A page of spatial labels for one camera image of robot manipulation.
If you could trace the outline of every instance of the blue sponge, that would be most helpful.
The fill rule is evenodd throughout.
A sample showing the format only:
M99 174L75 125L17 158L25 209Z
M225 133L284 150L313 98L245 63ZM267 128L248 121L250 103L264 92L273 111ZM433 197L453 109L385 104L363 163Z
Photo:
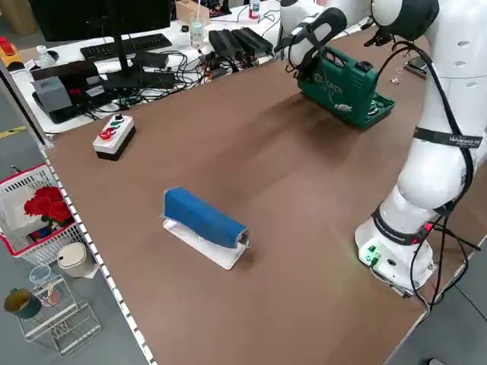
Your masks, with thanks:
M243 224L180 187L164 193L164 216L188 227L205 240L230 249L236 249L242 236L249 231Z

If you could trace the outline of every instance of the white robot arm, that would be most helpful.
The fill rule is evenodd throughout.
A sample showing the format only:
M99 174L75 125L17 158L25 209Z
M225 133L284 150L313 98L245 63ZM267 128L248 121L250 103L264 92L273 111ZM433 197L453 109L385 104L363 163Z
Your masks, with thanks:
M428 222L454 206L487 159L487 1L330 0L323 8L312 0L282 0L281 12L291 34L276 50L295 68L306 67L321 46L368 15L386 32L407 40L424 34L430 43L437 77L426 81L408 159L392 192L355 232L360 260L411 294L435 269L422 238L432 228Z

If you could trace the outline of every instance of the dark green mug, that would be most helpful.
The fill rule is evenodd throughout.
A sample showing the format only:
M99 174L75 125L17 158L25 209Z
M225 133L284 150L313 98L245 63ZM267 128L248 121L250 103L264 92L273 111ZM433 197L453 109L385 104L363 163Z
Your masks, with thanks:
M5 298L4 308L22 319L34 317L42 308L42 303L27 289L12 289Z

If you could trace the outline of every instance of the artificial rose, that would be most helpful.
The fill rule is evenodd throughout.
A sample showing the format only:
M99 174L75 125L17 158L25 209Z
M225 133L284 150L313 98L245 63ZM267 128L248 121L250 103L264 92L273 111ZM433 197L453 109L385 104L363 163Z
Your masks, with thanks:
M51 186L46 186L44 188L40 188L36 191L36 197L39 196L46 196L47 198L51 199L52 201L55 200L62 200L61 192L58 188L53 188Z
M56 201L51 204L51 208L48 213L49 217L54 221L62 223L71 218L71 212L64 203L64 201Z
M24 204L24 210L29 215L48 215L51 199L46 196L36 196Z

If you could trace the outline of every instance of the computer monitor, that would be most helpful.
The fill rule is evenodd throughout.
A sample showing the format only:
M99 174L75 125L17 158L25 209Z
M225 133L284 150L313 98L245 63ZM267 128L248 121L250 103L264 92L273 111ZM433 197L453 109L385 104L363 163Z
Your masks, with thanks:
M140 88L160 77L129 67L123 33L170 26L170 0L29 0L46 40L86 40L112 36L122 71L108 75L106 87Z
M46 41L111 37L110 9L105 0L29 0ZM170 26L170 0L115 0L122 34Z

